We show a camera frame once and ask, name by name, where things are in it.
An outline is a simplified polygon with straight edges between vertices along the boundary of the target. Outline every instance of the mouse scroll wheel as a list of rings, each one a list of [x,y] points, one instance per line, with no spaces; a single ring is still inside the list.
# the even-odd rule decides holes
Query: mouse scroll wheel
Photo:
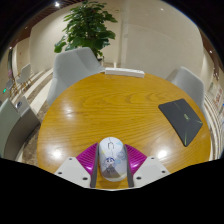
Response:
[[[110,143],[108,144],[108,148],[109,148],[109,149],[114,149],[114,144],[113,144],[112,142],[110,142]]]

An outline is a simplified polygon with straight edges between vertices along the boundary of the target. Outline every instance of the potted plant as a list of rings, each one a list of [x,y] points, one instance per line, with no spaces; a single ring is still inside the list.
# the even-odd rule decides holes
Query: potted plant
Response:
[[[65,51],[89,47],[96,58],[103,57],[100,50],[110,45],[109,39],[115,39],[115,33],[107,30],[104,22],[117,22],[112,14],[104,10],[106,4],[84,1],[81,6],[71,9],[70,14],[64,17],[64,21],[69,21],[63,30],[66,34],[54,45],[54,52],[60,53],[65,45]]]

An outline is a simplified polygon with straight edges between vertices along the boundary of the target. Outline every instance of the wall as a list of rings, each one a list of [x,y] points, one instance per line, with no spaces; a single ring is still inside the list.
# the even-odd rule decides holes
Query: wall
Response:
[[[184,14],[159,0],[128,0],[126,52],[122,66],[166,78],[180,66],[200,76],[203,43],[196,25]]]
[[[211,82],[213,81],[214,62],[212,61],[209,53],[204,49],[203,64],[201,69],[200,78],[204,82],[205,91],[209,90]]]
[[[30,63],[29,52],[30,38],[26,38],[17,44],[17,70],[20,73],[21,69]]]
[[[8,90],[6,90],[6,92],[3,94],[3,90],[6,88],[6,82],[9,80],[7,68],[8,53],[9,51],[7,50],[0,62],[0,101],[2,102],[4,102],[4,100],[7,99],[10,95]]]
[[[17,69],[17,46],[13,48],[12,52],[12,71],[13,71],[13,76],[16,77],[18,75],[18,69]]]
[[[99,0],[99,2],[108,3],[106,10],[120,8],[121,0]],[[77,3],[58,10],[57,12],[49,15],[38,24],[36,24],[30,35],[30,62],[31,68],[34,73],[42,70],[50,69],[53,67],[54,58],[54,44],[57,43],[63,36],[62,30],[66,27],[67,22],[63,22],[64,16],[70,13],[70,9],[81,5]],[[119,20],[120,14],[111,12],[114,17]],[[111,40],[110,46],[103,49],[105,62],[119,61],[119,42],[120,42],[120,29],[121,22],[119,23],[106,23],[109,30],[116,33],[116,40]]]

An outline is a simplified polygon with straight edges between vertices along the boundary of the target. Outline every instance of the white computer mouse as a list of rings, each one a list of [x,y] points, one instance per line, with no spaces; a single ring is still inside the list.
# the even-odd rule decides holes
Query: white computer mouse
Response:
[[[107,137],[99,144],[100,171],[109,181],[121,181],[127,176],[127,155],[123,143]]]

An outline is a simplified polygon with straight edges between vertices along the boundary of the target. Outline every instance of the wooden tabletop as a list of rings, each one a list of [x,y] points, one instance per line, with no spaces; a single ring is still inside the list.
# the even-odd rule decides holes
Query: wooden tabletop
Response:
[[[188,147],[158,108],[181,98],[203,122]],[[51,105],[38,137],[39,167],[55,173],[67,157],[77,157],[106,137],[116,137],[146,156],[155,156],[170,173],[206,162],[210,156],[206,120],[184,91],[150,74],[136,78],[100,73],[75,83]],[[107,181],[98,168],[96,188],[128,188],[127,178]]]

